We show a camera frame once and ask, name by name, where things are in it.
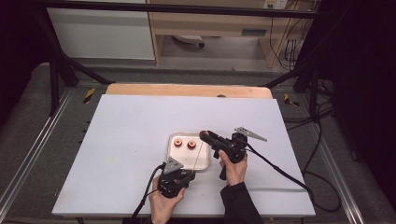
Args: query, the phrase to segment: electrical cord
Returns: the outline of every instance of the electrical cord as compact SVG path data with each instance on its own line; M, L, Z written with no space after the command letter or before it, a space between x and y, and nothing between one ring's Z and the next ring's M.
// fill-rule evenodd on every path
M320 175L318 175L318 174L315 174L315 173L313 173L313 172L307 171L309 164L311 163L312 159L314 158L314 156L316 155L316 153L317 153L317 151L318 151L318 146L319 146L320 140L321 140L321 138L322 138L322 126L321 126L321 123L320 123L320 119L323 119L323 118L329 116L329 115L332 114L332 112L333 112L332 106L331 106L331 107L328 107L328 108L325 108L325 109L323 109L323 110L320 110L320 109L321 109L323 106L325 106L325 105L327 105L327 104L329 104L329 103L330 103L330 102L325 102L325 103L321 104L321 105L318 107L318 109L317 109L318 127L319 127L318 141L317 141L317 143L316 143L316 145L315 145L315 148L314 148L314 150L312 151L312 153L311 153L311 155L310 155L310 157L309 157L307 163L305 164L304 169L302 170L302 174L303 174L303 177L305 177L305 175L312 175L312 176L314 176L314 177L316 177L316 178L318 178L318 179L324 181L327 185L329 185L329 186L334 190L334 192L335 192L335 194L336 194L336 197L337 197L337 205L336 205L334 208L325 208L325 207L323 207L322 205L319 205L319 204L318 204L317 202L315 202L315 201L312 201L312 204L313 204L314 206L316 206L317 208L323 210L323 211L326 211L326 212L336 212L336 211L338 211L338 210L341 208L341 197L340 197L340 195L338 194L338 191L336 190L335 186L334 186L329 180L325 179L324 177L322 177L322 176L320 176ZM301 125L304 125L304 124L306 124L306 123L308 123L308 122L314 121L312 117L309 117L309 118L302 118L302 119L284 119L284 120L285 120L285 123L287 123L287 122L291 122L291 123L298 123L298 122L300 122L299 125L297 125L297 126L295 126L295 127L293 127L293 128L288 129L288 131L291 130L291 129L294 129L294 128L296 128L296 127L300 127Z
M326 103L323 103L323 104L321 104L320 106L318 106L318 110L317 110L317 115L318 115L318 116L319 116L320 108L321 108L322 106L326 105L326 104L329 104L329 103L330 103L330 102L326 102ZM318 119L318 127L319 127L319 133L318 133L318 141L317 141L317 144L315 145L315 148L314 148L314 150L312 151L311 156L310 156L309 159L308 159L308 162L305 164L305 167L304 167L304 169L302 170L302 174L303 174L303 176L305 176L305 175L312 175L312 176L314 176L314 177L316 177L316 178L318 178L318 179L321 179L322 181L324 181L325 183L327 183L327 184L334 190L335 195L336 195L336 197L337 197L337 202L338 202L337 205L336 205L334 208L325 208L325 207L323 207L322 205L319 205L318 203L316 203L315 201L312 201L312 204L313 204L314 206L320 208L320 209L323 210L323 211L326 211L326 212L336 212L336 211L338 211L338 210L341 208L341 197L340 197L340 195L338 194L338 191L337 191L337 189L335 188L335 186L334 186L329 180L325 179L323 176L318 175L318 174L315 174L315 173L313 173L313 172L307 171L309 164L311 163L312 159L314 158L315 154L316 154L317 151L318 151L318 147L319 147L319 144L320 144L320 140L321 140L321 138L322 138L322 126L321 126L321 123L320 123L320 119Z
M143 205L145 205L145 202L146 202L147 197L150 195L150 193L148 194L148 192L149 192L149 187L150 187L150 185L151 185L152 179L154 179L155 173L157 173L157 171L158 171L159 169L162 169L162 170L163 170L163 168L165 168L165 165L166 165L166 163L164 162L163 164L157 166L157 168L155 168L154 171L152 172L151 177L149 178L149 181L148 181L148 186L146 187L145 194L143 195L143 198L142 198L142 200L140 201L140 204L139 204L139 205L136 207L136 209L134 210L134 213L132 214L131 218L129 219L128 224L134 224L134 219L137 217L137 215L139 214L139 212L140 212L140 210L142 209Z
M272 52L275 54L276 60L279 62L280 66L281 66L283 69L285 69L285 70L289 70L288 68L285 67L285 66L288 66L288 65L287 65L287 64L283 64L283 63L279 60L279 57L277 57L277 54L276 54L276 52L275 52L275 50L274 50L274 47L273 47L273 45L272 45L272 32L273 32L273 27L274 27L274 17L271 18L270 47L271 47Z
M262 154L260 154L259 152L257 152L249 143L242 141L240 139L237 139L237 141L247 145L248 148L246 148L247 151L252 152L253 154L255 154L256 156L260 157L262 160L264 160L265 162L267 162L272 168L274 168L274 170L278 171L280 174L282 174L283 176L285 176L287 179L291 180L292 182L296 183L297 185L299 185L300 187L302 187L303 189L305 189L308 192L309 198L311 199L311 201L314 201L314 193L312 192L312 190L305 185L304 183L302 183L300 180L294 178L293 176L289 175L288 173L284 172L282 169L280 169L278 166L273 165L270 161L268 161Z

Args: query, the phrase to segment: human hand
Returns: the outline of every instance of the human hand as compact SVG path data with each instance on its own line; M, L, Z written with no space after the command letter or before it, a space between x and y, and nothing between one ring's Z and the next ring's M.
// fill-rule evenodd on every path
M220 166L226 169L227 184L230 186L244 182L248 168L248 154L238 163L232 163L223 150L219 150L221 158Z
M152 192L149 198L149 205L151 208L151 221L154 224L164 224L172 216L173 211L181 200L184 198L185 188L181 189L175 198L166 198L161 195L158 189L158 181L160 177L157 176L152 180Z

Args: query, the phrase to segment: sleeve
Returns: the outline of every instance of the sleeve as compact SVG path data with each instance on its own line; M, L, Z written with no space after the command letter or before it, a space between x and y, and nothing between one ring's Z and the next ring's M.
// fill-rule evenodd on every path
M143 224L153 224L151 221L151 216L149 216Z
M245 182L227 186L220 192L225 207L225 224L262 224L262 218L250 198Z

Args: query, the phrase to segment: tape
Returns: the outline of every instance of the tape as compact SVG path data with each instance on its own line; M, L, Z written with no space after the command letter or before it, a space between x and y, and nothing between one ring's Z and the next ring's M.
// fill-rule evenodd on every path
M300 106L298 102L293 102L289 99L289 96L287 93L285 93L285 104L286 105L294 105L294 106Z
M85 96L84 101L82 102L84 105L90 102L94 92L95 92L95 88L90 88L88 90L87 95Z

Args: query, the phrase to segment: white tabletop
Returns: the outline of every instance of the white tabletop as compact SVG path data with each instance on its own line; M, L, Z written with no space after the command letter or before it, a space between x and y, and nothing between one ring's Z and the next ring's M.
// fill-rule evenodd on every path
M155 167L166 161L172 133L210 130L231 138L245 128L268 139L249 143L270 162L303 181L276 100L184 96L103 95L52 210L64 217L129 217ZM219 160L197 173L175 217L224 214ZM306 217L308 194L259 157L248 153L245 182L262 216ZM140 215L149 214L149 201Z

